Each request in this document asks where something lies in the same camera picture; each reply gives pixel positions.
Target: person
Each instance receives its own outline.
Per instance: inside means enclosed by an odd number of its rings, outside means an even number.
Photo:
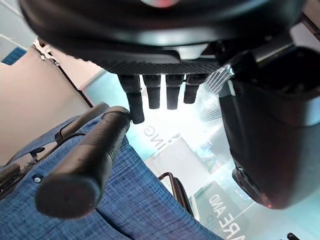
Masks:
[[[12,159],[55,141],[63,124],[37,138]],[[88,133],[102,119],[89,121],[77,132]],[[84,136],[71,138],[35,165],[13,192],[0,201],[1,240],[221,240],[173,198],[147,168],[125,138],[98,207],[85,217],[59,219],[41,214],[35,193],[41,180]]]

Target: black handle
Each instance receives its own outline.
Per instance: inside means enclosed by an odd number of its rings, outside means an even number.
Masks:
[[[42,182],[35,196],[37,210],[62,219],[83,217],[93,211],[104,193],[129,125],[129,111],[111,107]]]

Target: blue fabric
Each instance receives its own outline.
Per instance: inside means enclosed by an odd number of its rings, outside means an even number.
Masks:
[[[101,116],[93,119],[78,132],[89,132],[100,120]],[[41,137],[46,144],[52,134]],[[39,185],[32,176],[47,176],[82,138],[76,136],[64,143],[0,201],[1,240],[220,240],[182,208],[127,139],[93,213],[80,219],[61,220],[37,212],[34,202]],[[38,146],[39,142],[34,141],[23,151]]]

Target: wall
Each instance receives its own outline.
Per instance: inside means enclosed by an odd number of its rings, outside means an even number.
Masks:
[[[89,109],[56,66],[29,51],[0,64],[0,165],[65,120]]]
[[[20,13],[17,0],[0,0],[0,61],[16,47],[26,50],[35,38]]]
[[[52,49],[52,55],[59,60],[61,67],[78,90],[84,89],[101,72],[104,72],[100,66],[91,61],[76,59],[57,49]]]

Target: black plastic housing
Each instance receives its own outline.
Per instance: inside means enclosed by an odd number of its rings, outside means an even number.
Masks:
[[[286,208],[320,185],[319,63],[319,53],[295,48],[259,75],[233,80],[235,96],[220,96],[233,178],[268,208]]]

